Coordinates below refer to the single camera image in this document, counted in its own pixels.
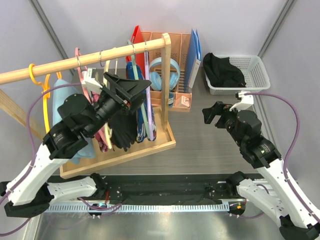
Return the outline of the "mint green hanger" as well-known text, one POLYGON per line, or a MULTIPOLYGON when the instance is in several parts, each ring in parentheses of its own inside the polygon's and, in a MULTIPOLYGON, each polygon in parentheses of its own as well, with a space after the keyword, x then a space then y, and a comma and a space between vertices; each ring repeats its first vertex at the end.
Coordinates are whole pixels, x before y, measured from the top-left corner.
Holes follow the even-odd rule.
MULTIPOLYGON (((130 41, 127 40, 128 45, 132 45, 133 48, 133 55, 131 55, 131 65, 132 65, 132 71, 133 71, 133 76, 135 80, 139 80, 139 75, 138 75, 138 69, 137 69, 137 64, 136 64, 136 50, 134 47, 134 44, 130 41)), ((137 141, 141 143, 145 138, 149 136, 149 127, 148 127, 148 119, 147 119, 147 113, 145 109, 144 103, 141 104, 139 110, 137 111, 138 113, 138 138, 137 141)))

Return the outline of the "lilac plastic hanger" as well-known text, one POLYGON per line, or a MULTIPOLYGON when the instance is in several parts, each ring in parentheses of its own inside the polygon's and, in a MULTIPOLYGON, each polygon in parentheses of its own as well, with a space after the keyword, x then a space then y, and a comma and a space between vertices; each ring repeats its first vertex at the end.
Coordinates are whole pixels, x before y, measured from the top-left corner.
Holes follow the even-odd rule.
MULTIPOLYGON (((150 80, 149 76, 149 53, 147 50, 147 43, 145 42, 145 51, 144 51, 144 70, 145 70, 145 79, 150 80)), ((153 134, 153 120, 152 120, 152 104, 151 104, 151 91, 150 87, 146 89, 146 104, 147 104, 147 121, 148 121, 148 133, 149 140, 154 140, 153 134)))

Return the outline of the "black trousers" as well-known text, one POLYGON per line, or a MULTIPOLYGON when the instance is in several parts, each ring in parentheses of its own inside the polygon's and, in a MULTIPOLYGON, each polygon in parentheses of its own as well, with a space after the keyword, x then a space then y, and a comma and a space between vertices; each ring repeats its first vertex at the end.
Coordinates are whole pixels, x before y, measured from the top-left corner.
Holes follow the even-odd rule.
POLYGON ((203 68, 210 85, 215 88, 245 88, 242 71, 230 63, 229 57, 217 57, 207 53, 203 58, 203 68))

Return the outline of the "blue patterned garment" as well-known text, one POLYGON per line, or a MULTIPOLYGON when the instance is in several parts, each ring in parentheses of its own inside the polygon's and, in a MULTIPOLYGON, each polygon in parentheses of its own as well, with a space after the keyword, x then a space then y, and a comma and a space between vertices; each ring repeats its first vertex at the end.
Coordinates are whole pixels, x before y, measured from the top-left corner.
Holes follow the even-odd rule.
MULTIPOLYGON (((142 74, 141 68, 132 61, 126 64, 126 77, 129 80, 146 80, 142 74)), ((155 123, 155 114, 151 107, 151 99, 147 95, 147 90, 143 91, 146 99, 138 108, 136 113, 137 118, 137 142, 142 143, 145 139, 155 141, 157 138, 157 129, 155 123)))

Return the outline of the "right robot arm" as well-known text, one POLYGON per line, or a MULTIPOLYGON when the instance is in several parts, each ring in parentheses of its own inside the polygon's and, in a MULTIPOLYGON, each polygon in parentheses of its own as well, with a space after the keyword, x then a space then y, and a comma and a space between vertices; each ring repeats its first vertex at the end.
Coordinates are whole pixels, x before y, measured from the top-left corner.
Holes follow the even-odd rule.
POLYGON ((308 211, 298 199, 290 184, 290 174, 284 170, 284 160, 276 146, 262 135, 262 123, 251 110, 233 109, 221 101, 202 109, 205 124, 215 123, 225 129, 239 147, 243 159, 261 174, 276 196, 266 193, 243 172, 230 175, 225 191, 231 198, 243 197, 272 219, 285 240, 318 240, 320 223, 315 219, 319 211, 310 201, 308 211))

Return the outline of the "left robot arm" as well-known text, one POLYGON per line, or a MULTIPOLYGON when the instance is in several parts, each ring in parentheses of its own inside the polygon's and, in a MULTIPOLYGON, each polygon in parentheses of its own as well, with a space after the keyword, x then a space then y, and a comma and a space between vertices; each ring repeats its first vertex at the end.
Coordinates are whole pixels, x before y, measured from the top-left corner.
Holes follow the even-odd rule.
POLYGON ((60 121, 44 136, 32 160, 15 179, 0 184, 1 196, 8 199, 4 204, 8 217, 29 219, 65 200, 104 198, 107 186, 97 173, 66 182, 48 181, 117 113, 133 113, 146 99, 149 80, 124 79, 108 72, 104 76, 109 86, 98 86, 98 101, 90 103, 82 93, 69 95, 57 109, 60 121))

